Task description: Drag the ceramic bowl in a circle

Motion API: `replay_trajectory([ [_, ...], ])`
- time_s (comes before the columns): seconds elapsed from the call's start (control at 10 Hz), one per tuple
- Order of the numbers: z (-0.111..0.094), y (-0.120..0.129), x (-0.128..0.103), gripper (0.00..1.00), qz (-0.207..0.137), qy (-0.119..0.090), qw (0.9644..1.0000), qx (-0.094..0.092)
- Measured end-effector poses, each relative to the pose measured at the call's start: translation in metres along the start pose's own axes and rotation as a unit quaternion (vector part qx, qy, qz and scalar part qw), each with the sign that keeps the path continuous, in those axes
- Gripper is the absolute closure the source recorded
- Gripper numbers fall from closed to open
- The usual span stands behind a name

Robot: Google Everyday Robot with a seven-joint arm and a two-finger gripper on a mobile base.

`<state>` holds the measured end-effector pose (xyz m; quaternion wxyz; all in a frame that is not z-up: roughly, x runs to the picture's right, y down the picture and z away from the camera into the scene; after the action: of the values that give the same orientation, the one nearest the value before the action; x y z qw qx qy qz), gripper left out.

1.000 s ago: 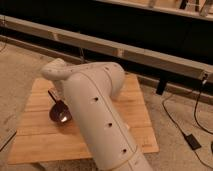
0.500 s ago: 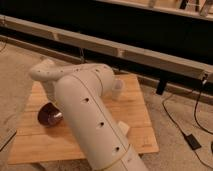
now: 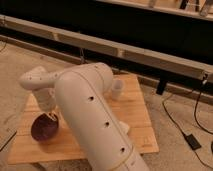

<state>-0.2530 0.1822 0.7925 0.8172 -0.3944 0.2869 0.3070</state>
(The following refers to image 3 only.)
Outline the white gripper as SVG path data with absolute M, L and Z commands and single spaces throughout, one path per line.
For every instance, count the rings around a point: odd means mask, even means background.
M 54 113 L 50 113 L 56 107 L 55 99 L 52 96 L 51 91 L 48 88 L 43 88 L 39 90 L 34 90 L 33 95 L 38 103 L 39 108 L 42 111 L 49 113 L 48 116 L 53 121 L 58 120 L 57 115 L 55 115 Z

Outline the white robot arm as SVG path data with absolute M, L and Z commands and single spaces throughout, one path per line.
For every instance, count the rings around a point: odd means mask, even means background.
M 19 80 L 35 93 L 40 106 L 47 110 L 58 106 L 94 171 L 149 171 L 103 97 L 112 82 L 113 72 L 104 63 L 56 72 L 39 66 Z

